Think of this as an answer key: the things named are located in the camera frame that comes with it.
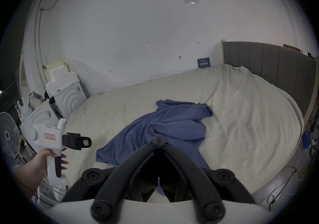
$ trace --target gray upholstered headboard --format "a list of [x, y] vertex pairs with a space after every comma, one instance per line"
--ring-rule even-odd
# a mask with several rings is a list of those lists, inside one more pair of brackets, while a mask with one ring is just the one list
[[244, 66], [293, 97], [304, 116], [305, 124], [318, 92], [318, 58], [266, 43], [221, 43], [223, 63]]

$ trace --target fan grille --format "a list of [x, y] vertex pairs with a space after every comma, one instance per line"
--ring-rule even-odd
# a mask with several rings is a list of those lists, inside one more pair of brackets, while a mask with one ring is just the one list
[[0, 139], [4, 151], [15, 157], [20, 150], [19, 129], [13, 118], [6, 112], [0, 113]]

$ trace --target white bed sheet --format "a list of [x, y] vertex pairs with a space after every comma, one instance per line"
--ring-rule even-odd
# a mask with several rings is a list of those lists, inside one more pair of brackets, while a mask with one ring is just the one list
[[96, 150], [136, 118], [157, 109], [157, 100], [206, 103], [206, 139], [199, 150], [211, 169], [232, 170], [250, 193], [269, 182], [294, 154], [303, 117], [293, 98], [245, 67], [219, 65], [174, 74], [90, 97], [69, 116], [65, 132], [92, 139], [81, 151], [66, 150], [73, 185], [95, 161]]

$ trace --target white plastic bag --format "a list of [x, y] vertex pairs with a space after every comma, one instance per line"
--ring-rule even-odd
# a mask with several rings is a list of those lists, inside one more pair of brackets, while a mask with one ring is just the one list
[[43, 103], [43, 97], [34, 91], [29, 96], [29, 106], [32, 111], [39, 107]]

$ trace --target bed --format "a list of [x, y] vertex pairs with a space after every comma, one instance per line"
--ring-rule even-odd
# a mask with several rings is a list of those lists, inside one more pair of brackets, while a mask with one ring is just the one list
[[[96, 150], [155, 111], [160, 99], [208, 104], [213, 116], [202, 120], [206, 139], [199, 151], [210, 168], [232, 170], [250, 193], [269, 182], [298, 146], [318, 91], [318, 60], [262, 43], [221, 47], [221, 65], [102, 92], [72, 113], [65, 132], [90, 137], [92, 146], [66, 150], [69, 184], [88, 168], [111, 167], [95, 161]], [[154, 195], [149, 202], [164, 202]]]

